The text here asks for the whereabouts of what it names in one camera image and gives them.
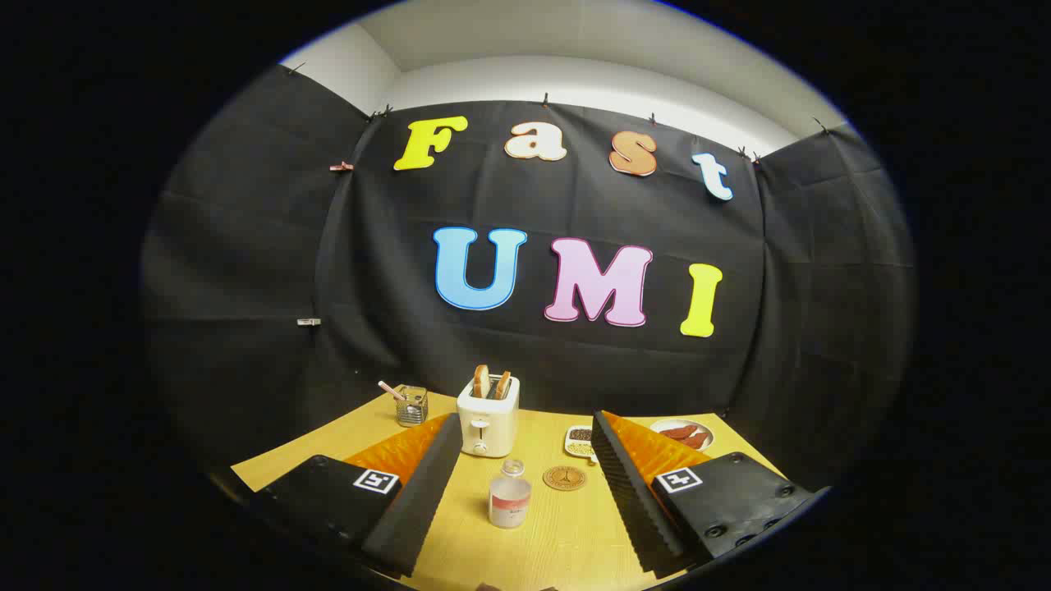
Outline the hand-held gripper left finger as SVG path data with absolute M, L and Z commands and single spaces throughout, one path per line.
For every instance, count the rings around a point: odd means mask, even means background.
M 345 460 L 304 460 L 250 505 L 283 529 L 410 576 L 461 445 L 461 420 L 447 413 Z

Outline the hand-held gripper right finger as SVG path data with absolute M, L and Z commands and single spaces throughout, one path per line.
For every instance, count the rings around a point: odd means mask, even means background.
M 746 453 L 709 457 L 601 410 L 592 445 L 641 567 L 665 577 L 750 552 L 810 512 L 810 492 Z

